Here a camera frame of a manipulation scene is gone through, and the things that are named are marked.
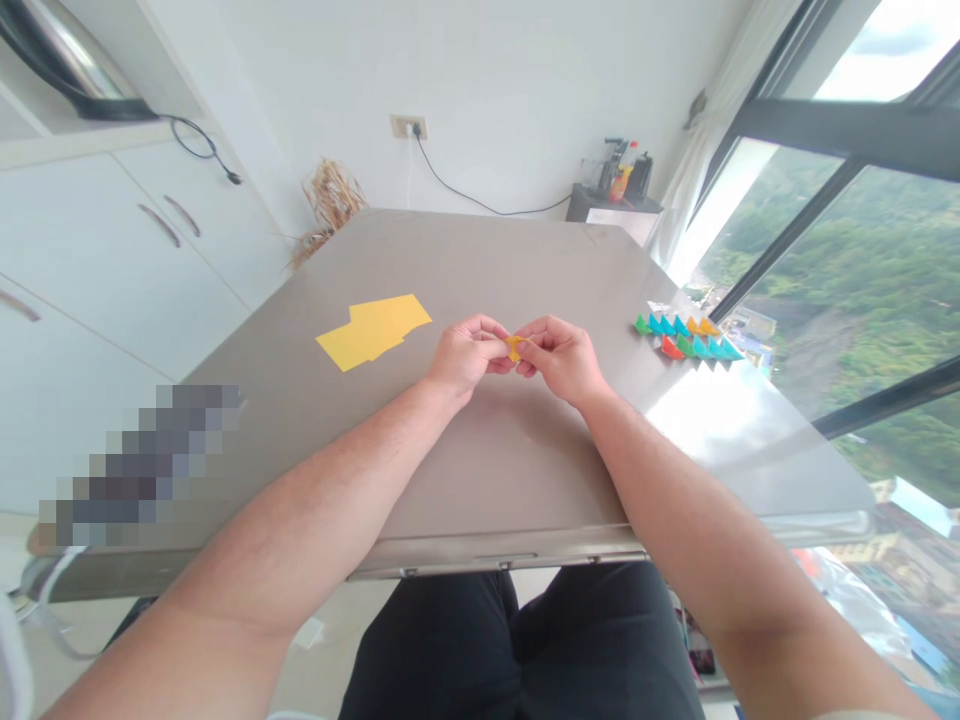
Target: green hillside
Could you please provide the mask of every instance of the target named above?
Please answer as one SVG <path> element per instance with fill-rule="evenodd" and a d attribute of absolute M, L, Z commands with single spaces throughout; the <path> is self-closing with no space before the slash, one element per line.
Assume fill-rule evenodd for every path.
<path fill-rule="evenodd" d="M 838 164 L 777 151 L 700 271 L 732 285 Z M 811 420 L 960 354 L 960 185 L 867 168 L 744 304 L 779 321 L 773 381 Z M 837 316 L 856 328 L 839 339 L 822 329 Z M 801 404 L 791 369 L 811 353 L 827 382 Z M 857 435 L 836 445 L 868 480 L 898 474 L 960 506 L 960 394 Z"/>

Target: hand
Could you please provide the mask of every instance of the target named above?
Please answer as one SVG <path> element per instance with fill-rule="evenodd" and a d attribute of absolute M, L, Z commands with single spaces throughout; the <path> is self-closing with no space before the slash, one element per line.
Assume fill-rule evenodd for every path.
<path fill-rule="evenodd" d="M 583 328 L 552 315 L 534 320 L 517 330 L 528 342 L 517 345 L 523 358 L 517 372 L 532 378 L 539 370 L 551 392 L 578 410 L 585 400 L 612 392 L 597 364 L 590 336 Z"/>
<path fill-rule="evenodd" d="M 448 390 L 463 407 L 485 373 L 510 372 L 510 348 L 503 342 L 508 337 L 510 333 L 496 320 L 471 315 L 443 331 L 424 379 Z"/>

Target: small yellow paper piece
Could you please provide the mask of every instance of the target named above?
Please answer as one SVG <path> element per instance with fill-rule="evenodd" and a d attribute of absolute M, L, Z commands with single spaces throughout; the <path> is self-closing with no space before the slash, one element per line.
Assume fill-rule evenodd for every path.
<path fill-rule="evenodd" d="M 700 321 L 700 334 L 701 335 L 719 335 L 720 331 L 717 330 L 714 324 L 709 320 L 707 320 L 707 318 L 703 318 L 703 320 Z"/>
<path fill-rule="evenodd" d="M 317 342 L 342 372 L 403 342 L 414 328 L 433 322 L 414 295 L 350 306 L 350 322 L 319 335 Z"/>
<path fill-rule="evenodd" d="M 510 355 L 508 356 L 510 358 L 510 362 L 520 362 L 521 357 L 520 353 L 517 352 L 517 343 L 521 343 L 524 340 L 526 340 L 526 338 L 522 338 L 519 335 L 511 335 L 504 340 L 504 342 L 510 346 Z"/>

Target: cloud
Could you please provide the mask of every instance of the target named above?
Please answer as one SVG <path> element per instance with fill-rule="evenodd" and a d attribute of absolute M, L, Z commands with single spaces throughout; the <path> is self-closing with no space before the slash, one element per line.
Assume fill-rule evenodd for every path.
<path fill-rule="evenodd" d="M 937 33 L 927 23 L 914 23 L 894 33 L 878 32 L 868 24 L 850 46 L 852 55 L 913 55 L 937 40 Z"/>

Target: cabinet door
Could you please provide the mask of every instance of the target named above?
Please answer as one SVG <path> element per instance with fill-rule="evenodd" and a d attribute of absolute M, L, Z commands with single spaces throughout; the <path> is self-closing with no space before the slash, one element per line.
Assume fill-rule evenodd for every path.
<path fill-rule="evenodd" d="M 0 511 L 36 515 L 169 381 L 4 277 L 0 338 Z"/>
<path fill-rule="evenodd" d="M 248 315 L 110 155 L 2 172 L 0 207 L 0 273 L 172 380 Z"/>
<path fill-rule="evenodd" d="M 187 142 L 204 149 L 202 139 Z M 254 190 L 227 180 L 215 160 L 194 157 L 176 142 L 118 150 L 114 157 L 250 310 L 289 277 L 290 243 Z"/>

